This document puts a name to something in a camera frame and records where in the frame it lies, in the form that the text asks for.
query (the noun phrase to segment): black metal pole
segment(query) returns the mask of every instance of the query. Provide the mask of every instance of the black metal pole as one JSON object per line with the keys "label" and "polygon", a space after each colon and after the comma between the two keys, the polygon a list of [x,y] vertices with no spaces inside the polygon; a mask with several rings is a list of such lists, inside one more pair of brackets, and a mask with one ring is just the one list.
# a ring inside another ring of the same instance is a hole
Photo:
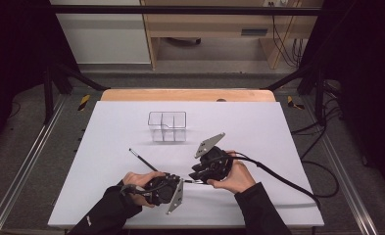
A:
{"label": "black metal pole", "polygon": [[340,10],[321,8],[284,7],[31,5],[29,8],[38,12],[49,11],[58,14],[325,16],[343,13]]}

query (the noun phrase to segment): white cabinet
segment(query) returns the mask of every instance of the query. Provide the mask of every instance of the white cabinet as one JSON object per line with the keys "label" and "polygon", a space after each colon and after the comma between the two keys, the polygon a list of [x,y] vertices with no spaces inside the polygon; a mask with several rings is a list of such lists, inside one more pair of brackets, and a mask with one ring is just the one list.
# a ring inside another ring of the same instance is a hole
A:
{"label": "white cabinet", "polygon": [[[52,5],[139,5],[138,0],[51,0]],[[79,64],[150,64],[142,15],[57,14]]]}

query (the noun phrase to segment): metal rail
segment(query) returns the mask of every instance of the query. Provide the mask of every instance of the metal rail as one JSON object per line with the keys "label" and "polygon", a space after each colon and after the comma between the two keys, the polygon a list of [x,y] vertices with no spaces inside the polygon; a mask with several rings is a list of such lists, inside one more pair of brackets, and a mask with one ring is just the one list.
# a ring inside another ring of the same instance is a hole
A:
{"label": "metal rail", "polygon": [[[304,103],[307,105],[308,112],[311,115],[311,118],[315,120],[312,101],[306,98],[304,98],[303,100]],[[342,165],[339,156],[336,153],[336,150],[333,148],[332,142],[330,141],[326,133],[323,134],[321,144],[329,160],[329,163],[336,177],[338,178],[341,190],[345,195],[347,203],[351,208],[351,212],[353,213],[354,218],[357,221],[361,233],[364,235],[377,235],[378,231],[376,230],[372,218],[370,217],[361,199],[361,196],[354,185],[354,182],[352,181],[348,172]]]}
{"label": "metal rail", "polygon": [[0,230],[2,229],[2,226],[5,223],[10,211],[12,210],[13,205],[15,204],[18,196],[24,188],[27,178],[29,177],[33,166],[36,163],[43,149],[43,146],[45,145],[49,135],[51,134],[51,131],[55,123],[57,122],[58,117],[66,101],[67,96],[60,95],[55,107],[55,113],[53,117],[47,124],[44,124],[42,126],[42,129],[40,130],[35,142],[33,143],[32,147],[30,148],[30,151],[24,159],[24,163],[16,174],[15,179],[13,180],[7,193],[3,197],[3,200],[0,203]]}

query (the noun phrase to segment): person's hand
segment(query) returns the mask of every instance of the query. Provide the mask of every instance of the person's hand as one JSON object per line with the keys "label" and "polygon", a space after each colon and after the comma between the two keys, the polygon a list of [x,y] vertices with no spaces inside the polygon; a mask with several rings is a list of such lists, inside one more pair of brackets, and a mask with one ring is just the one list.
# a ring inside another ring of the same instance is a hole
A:
{"label": "person's hand", "polygon": [[[235,157],[235,152],[227,152],[230,156]],[[256,184],[253,176],[247,167],[238,160],[232,162],[231,171],[228,173],[225,179],[217,181],[213,179],[207,180],[208,184],[214,186],[214,188],[223,188],[230,191],[233,194],[242,193],[251,186]]]}
{"label": "person's hand", "polygon": [[[137,173],[129,172],[122,179],[122,182],[124,183],[124,185],[134,184],[134,185],[137,185],[137,186],[144,188],[144,186],[146,185],[147,182],[149,182],[153,178],[159,177],[159,176],[165,176],[165,174],[163,172],[159,172],[159,171],[152,171],[152,172],[147,173],[147,174],[137,174]],[[153,208],[155,206],[153,204],[147,203],[146,199],[142,195],[130,194],[130,196],[131,196],[131,199],[133,200],[135,205],[146,206],[149,208]]]}

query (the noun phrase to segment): person's left hand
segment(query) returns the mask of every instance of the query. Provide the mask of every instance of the person's left hand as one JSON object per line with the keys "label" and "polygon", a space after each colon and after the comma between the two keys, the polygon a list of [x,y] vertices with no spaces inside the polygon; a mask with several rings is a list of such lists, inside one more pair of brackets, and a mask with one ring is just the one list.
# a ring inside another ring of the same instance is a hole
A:
{"label": "person's left hand", "polygon": [[[144,188],[144,186],[146,185],[147,182],[149,182],[150,180],[152,180],[153,178],[158,177],[158,176],[165,176],[165,174],[163,172],[160,172],[160,171],[152,171],[152,172],[147,173],[147,174],[137,174],[137,173],[129,172],[122,179],[122,182],[124,183],[124,185],[134,184],[134,185],[137,185],[137,186]],[[130,196],[131,196],[131,199],[133,200],[135,205],[146,206],[149,208],[153,208],[155,206],[153,204],[147,203],[146,199],[142,195],[130,194]]]}

